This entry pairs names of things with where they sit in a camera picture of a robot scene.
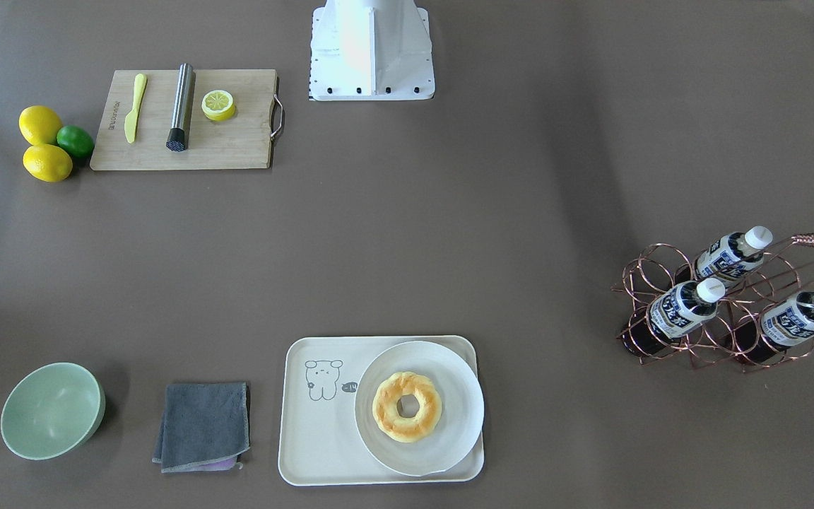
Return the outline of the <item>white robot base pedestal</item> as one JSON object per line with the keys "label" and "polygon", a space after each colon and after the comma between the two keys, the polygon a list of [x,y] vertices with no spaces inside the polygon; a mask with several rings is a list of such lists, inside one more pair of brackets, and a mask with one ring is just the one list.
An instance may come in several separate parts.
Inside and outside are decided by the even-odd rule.
{"label": "white robot base pedestal", "polygon": [[413,1],[326,1],[312,13],[313,101],[429,100],[429,13]]}

